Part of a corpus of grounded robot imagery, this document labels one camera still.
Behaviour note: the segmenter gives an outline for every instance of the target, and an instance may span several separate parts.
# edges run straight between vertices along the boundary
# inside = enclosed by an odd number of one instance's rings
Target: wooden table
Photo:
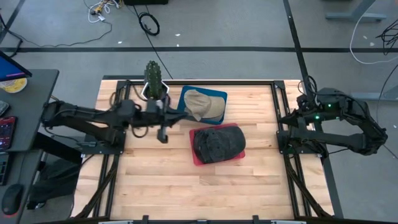
[[[296,107],[295,100],[300,94],[298,82],[285,80],[291,108]],[[117,80],[101,82],[97,109],[109,108],[109,97],[116,84]],[[271,88],[264,85],[199,87],[228,93],[223,124],[237,123],[243,130],[246,157],[201,167],[193,165],[188,132],[208,124],[180,121],[168,130],[168,144],[156,139],[158,127],[150,128],[142,139],[135,138],[129,130],[125,151],[119,160],[111,219],[141,220],[143,215],[149,215],[151,220],[251,220],[253,215],[259,215],[260,219],[293,218],[284,160],[275,136],[277,120]],[[182,86],[170,86],[173,108],[177,107],[181,89]],[[130,99],[143,105],[134,91]],[[82,210],[97,189],[102,157],[94,156],[81,169],[72,216]],[[303,154],[300,158],[307,188],[318,203],[333,214],[320,159],[314,154]],[[303,214],[298,189],[296,193]],[[105,201],[102,200],[100,214]]]

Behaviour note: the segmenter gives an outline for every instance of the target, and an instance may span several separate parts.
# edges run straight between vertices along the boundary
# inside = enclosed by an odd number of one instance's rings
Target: computer screen
[[[32,74],[29,71],[13,61],[6,54],[0,52],[0,82],[31,76]]]

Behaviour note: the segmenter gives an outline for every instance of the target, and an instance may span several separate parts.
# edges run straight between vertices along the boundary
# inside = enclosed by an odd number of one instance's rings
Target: blue tray
[[[195,86],[183,86],[182,87],[182,91],[181,91],[181,95],[180,95],[180,101],[178,102],[178,107],[177,107],[177,109],[180,110],[180,111],[184,111],[185,110],[186,106],[185,106],[185,102],[184,102],[184,95],[185,95],[185,92],[188,91],[188,90],[196,90],[196,91],[198,91],[200,93],[203,93],[205,95],[208,95],[208,96],[219,96],[219,97],[222,97],[224,99],[224,101],[225,101],[225,107],[226,107],[226,99],[227,99],[227,96],[228,96],[228,94],[226,92],[217,91],[217,90],[209,90],[209,89],[199,88],[199,87],[195,87]],[[221,117],[221,119],[219,121],[212,121],[212,120],[203,118],[203,119],[201,119],[198,122],[206,123],[206,124],[219,125],[219,124],[221,124],[224,121],[224,115],[225,115],[225,109],[224,109],[223,116]],[[187,116],[186,119],[190,120],[190,121],[197,121],[193,116]]]

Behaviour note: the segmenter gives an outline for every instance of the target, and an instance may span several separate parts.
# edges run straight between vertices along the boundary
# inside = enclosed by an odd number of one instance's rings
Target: concrete floor
[[[97,3],[86,0],[88,4]],[[290,1],[298,37],[302,47],[347,48],[354,23],[328,21],[326,12],[350,11],[360,1]],[[6,22],[19,0],[1,1],[1,13]],[[139,6],[139,12],[145,7]],[[282,1],[251,0],[170,0],[165,6],[149,6],[160,22],[157,37],[151,37],[155,47],[294,47]],[[375,39],[397,19],[398,3],[377,1],[369,12],[381,12],[387,19],[378,23],[361,24],[354,38],[354,47],[381,47]],[[149,60],[159,61],[153,52],[122,52],[123,47],[150,47],[134,14],[125,7],[111,7],[104,15],[113,24],[112,33],[101,40],[75,47],[104,49],[108,52],[28,52],[19,53],[15,60],[26,68],[60,70],[54,95],[62,100],[84,106],[94,106],[103,75],[140,75]],[[11,30],[39,44],[70,44],[100,36],[108,24],[90,24],[82,0],[25,0],[12,23]],[[7,35],[0,47],[14,47],[16,40]],[[23,47],[35,47],[25,42]],[[262,78],[302,79],[295,52],[159,52],[174,78]],[[387,60],[397,54],[361,53],[366,62]],[[347,94],[356,91],[380,91],[385,78],[398,60],[391,63],[361,65],[350,53],[304,53],[309,75],[320,87],[338,88]],[[386,89],[398,85],[393,75]],[[375,103],[369,103],[374,114]],[[387,146],[398,154],[396,103],[381,103],[379,123],[387,128]],[[339,122],[323,124],[325,132],[353,133],[357,129]],[[69,129],[55,132],[71,136],[82,133]],[[331,156],[337,190],[345,218],[397,221],[398,160],[384,148],[373,156],[352,152]],[[63,208],[71,205],[71,197],[56,199]],[[65,219],[65,212],[53,212],[52,207],[25,213],[23,223]]]

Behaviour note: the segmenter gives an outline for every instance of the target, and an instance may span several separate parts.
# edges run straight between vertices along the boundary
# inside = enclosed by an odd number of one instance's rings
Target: hat
[[[237,126],[199,130],[193,139],[195,154],[204,164],[232,159],[245,147],[243,132]]]
[[[184,94],[187,111],[197,121],[202,118],[214,118],[222,115],[225,110],[225,100],[220,96],[208,96],[197,90],[188,90]]]

